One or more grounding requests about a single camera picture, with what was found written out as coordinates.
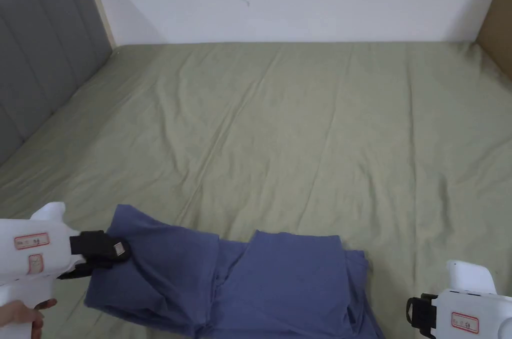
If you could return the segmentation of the person's left hand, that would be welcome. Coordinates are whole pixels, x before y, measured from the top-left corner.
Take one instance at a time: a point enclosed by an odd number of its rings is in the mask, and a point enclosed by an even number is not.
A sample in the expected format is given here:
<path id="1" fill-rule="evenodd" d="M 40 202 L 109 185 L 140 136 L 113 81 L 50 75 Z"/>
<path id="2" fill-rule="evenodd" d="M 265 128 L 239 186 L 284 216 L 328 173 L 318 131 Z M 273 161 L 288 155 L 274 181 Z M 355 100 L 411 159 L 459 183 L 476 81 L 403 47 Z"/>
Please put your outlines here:
<path id="1" fill-rule="evenodd" d="M 28 308 L 22 301 L 14 300 L 0 306 L 0 327 L 11 324 L 31 324 L 31 339 L 41 339 L 44 326 L 42 310 L 54 307 L 55 298 L 39 303 L 35 308 Z"/>

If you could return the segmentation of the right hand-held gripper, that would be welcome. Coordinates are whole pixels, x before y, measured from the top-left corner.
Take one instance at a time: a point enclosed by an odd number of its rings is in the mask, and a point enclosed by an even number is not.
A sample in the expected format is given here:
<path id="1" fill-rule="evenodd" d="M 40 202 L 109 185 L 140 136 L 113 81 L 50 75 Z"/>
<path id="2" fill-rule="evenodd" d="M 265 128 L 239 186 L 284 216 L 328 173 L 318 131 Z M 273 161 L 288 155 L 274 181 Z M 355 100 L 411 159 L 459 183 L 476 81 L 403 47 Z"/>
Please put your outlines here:
<path id="1" fill-rule="evenodd" d="M 428 339 L 510 339 L 512 299 L 499 295 L 490 271 L 449 260 L 449 288 L 406 303 L 406 320 Z"/>

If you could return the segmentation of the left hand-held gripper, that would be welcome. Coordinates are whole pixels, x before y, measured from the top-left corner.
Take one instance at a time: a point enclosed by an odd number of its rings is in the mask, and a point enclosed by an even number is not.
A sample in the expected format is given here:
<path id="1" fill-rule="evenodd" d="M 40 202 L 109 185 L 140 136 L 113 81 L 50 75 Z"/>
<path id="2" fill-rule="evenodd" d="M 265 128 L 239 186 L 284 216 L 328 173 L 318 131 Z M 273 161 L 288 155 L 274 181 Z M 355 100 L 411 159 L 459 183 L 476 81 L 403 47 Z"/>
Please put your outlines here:
<path id="1" fill-rule="evenodd" d="M 63 202 L 50 202 L 28 219 L 0 221 L 1 305 L 19 300 L 33 309 L 52 297 L 56 280 L 87 278 L 131 258 L 126 239 L 74 230 L 65 211 Z"/>

